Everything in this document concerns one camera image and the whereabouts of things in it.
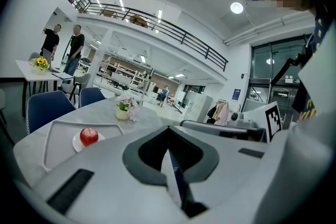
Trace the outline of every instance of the small potted plant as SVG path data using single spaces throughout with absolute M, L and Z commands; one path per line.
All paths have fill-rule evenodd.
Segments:
M 117 104 L 118 109 L 116 110 L 116 117 L 119 120 L 127 120 L 128 118 L 135 122 L 137 120 L 137 113 L 139 110 L 138 103 L 132 97 L 126 95 L 121 95 L 117 97 L 117 101 L 120 101 Z
M 30 64 L 33 66 L 33 70 L 37 74 L 42 74 L 50 67 L 50 65 L 47 62 L 47 59 L 43 58 L 42 56 L 39 58 L 30 60 Z

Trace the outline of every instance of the white tray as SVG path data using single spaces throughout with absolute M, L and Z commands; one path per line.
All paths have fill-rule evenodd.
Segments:
M 58 164 L 77 153 L 72 146 L 72 139 L 86 127 L 96 129 L 106 139 L 124 135 L 124 132 L 117 124 L 78 123 L 55 120 L 50 125 L 43 149 L 42 167 L 45 171 L 51 171 Z

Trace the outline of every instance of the dark blue chair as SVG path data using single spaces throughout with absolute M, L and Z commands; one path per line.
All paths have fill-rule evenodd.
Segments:
M 88 104 L 96 103 L 101 100 L 105 100 L 105 97 L 99 90 L 99 88 L 85 88 L 79 93 L 78 108 L 82 108 Z
M 74 110 L 76 108 L 61 91 L 33 95 L 27 104 L 28 134 Z

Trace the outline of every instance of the balcony railing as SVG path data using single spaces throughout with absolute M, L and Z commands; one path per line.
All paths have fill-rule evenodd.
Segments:
M 165 34 L 178 41 L 181 45 L 187 46 L 198 52 L 205 59 L 220 67 L 223 72 L 225 71 L 228 60 L 226 60 L 220 53 L 189 32 L 166 20 L 160 19 L 155 15 L 129 7 L 121 7 L 105 3 L 92 3 L 91 0 L 68 1 L 80 13 L 112 17 L 114 19 L 124 20 L 128 23 L 142 26 L 151 31 L 155 31 L 156 33 Z

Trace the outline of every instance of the jeans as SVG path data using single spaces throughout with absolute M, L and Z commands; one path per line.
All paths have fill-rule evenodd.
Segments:
M 65 68 L 64 68 L 64 73 L 69 74 L 71 76 L 73 76 L 75 74 L 78 62 L 79 62 L 80 58 L 75 58 L 74 60 L 71 60 L 70 58 L 68 59 Z M 70 84 L 70 80 L 65 80 L 63 81 L 63 83 L 68 83 Z

